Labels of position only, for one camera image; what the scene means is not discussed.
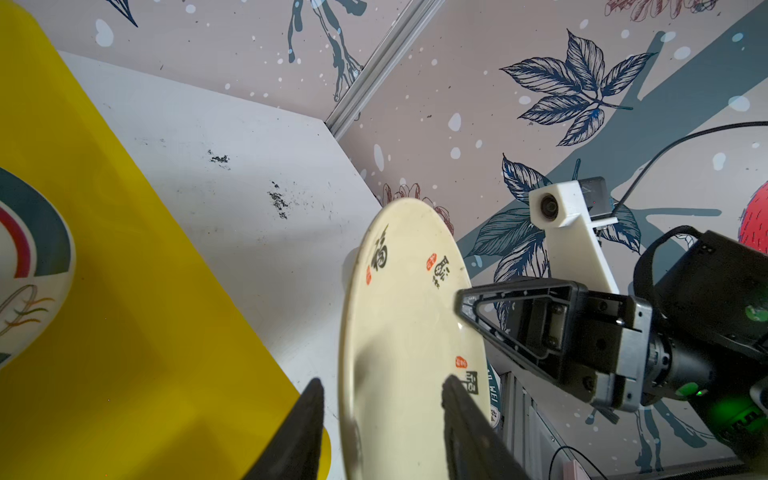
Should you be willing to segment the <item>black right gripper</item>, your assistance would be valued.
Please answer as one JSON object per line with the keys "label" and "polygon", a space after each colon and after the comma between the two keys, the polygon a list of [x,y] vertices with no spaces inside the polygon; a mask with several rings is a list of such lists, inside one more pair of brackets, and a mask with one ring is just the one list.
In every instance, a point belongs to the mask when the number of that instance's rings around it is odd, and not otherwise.
{"label": "black right gripper", "polygon": [[455,312],[507,358],[593,407],[685,401],[717,379],[706,346],[654,324],[650,304],[566,280],[462,289]]}

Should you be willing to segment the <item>white plate green red rim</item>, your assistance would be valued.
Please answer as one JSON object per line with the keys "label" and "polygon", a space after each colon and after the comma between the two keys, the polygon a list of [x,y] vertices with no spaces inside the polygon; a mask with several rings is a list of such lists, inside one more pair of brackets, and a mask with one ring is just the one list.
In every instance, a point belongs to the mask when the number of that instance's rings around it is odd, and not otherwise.
{"label": "white plate green red rim", "polygon": [[71,289],[76,249],[58,210],[38,190],[1,171],[1,366],[52,323]]}

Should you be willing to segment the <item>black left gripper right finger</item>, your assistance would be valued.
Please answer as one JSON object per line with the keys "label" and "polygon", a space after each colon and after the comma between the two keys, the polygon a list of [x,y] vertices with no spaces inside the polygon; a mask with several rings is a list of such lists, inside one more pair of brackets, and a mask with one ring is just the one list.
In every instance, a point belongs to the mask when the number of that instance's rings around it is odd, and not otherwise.
{"label": "black left gripper right finger", "polygon": [[456,376],[443,383],[441,405],[450,480],[529,478]]}

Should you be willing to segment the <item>small cream plate red stamps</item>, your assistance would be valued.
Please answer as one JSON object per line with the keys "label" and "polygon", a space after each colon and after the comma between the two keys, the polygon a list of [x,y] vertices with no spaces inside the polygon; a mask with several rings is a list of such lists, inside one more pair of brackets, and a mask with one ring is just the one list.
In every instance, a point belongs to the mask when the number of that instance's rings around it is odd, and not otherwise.
{"label": "small cream plate red stamps", "polygon": [[447,477],[441,392],[450,376],[490,415],[485,343],[455,310],[470,285],[432,207],[399,199],[375,217],[341,322],[339,421],[349,478]]}

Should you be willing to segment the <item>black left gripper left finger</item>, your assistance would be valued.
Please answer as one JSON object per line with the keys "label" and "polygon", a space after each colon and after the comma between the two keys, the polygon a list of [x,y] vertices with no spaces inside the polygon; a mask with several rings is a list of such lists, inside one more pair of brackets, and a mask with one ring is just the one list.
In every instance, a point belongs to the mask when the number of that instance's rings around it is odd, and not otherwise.
{"label": "black left gripper left finger", "polygon": [[324,399],[321,380],[313,378],[242,479],[317,479],[324,431]]}

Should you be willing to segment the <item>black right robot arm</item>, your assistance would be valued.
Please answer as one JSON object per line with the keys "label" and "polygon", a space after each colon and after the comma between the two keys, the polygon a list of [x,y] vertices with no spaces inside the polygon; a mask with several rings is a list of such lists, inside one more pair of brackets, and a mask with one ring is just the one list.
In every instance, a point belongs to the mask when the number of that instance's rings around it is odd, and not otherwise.
{"label": "black right robot arm", "polygon": [[742,460],[767,459],[767,257],[713,231],[660,280],[654,250],[630,295],[523,277],[464,289],[456,313],[506,357],[600,410],[688,402]]}

